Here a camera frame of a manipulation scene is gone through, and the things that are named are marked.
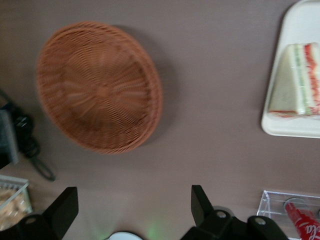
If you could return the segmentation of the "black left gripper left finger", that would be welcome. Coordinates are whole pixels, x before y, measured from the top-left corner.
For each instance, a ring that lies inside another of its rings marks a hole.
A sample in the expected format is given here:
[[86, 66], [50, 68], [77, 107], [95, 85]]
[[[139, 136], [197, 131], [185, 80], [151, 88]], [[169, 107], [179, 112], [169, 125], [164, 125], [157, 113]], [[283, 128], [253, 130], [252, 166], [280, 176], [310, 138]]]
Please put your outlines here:
[[22, 219], [24, 240], [61, 240], [78, 215], [78, 189], [67, 187], [42, 213]]

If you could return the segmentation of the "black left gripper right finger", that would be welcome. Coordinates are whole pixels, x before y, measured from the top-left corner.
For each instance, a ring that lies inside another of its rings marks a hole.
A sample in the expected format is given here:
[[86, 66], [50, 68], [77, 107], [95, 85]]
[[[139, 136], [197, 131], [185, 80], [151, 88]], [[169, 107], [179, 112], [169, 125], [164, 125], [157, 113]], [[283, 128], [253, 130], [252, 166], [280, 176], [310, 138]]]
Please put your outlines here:
[[225, 209], [212, 206], [201, 185], [191, 187], [191, 213], [195, 226], [182, 237], [183, 240], [246, 240], [247, 224]]

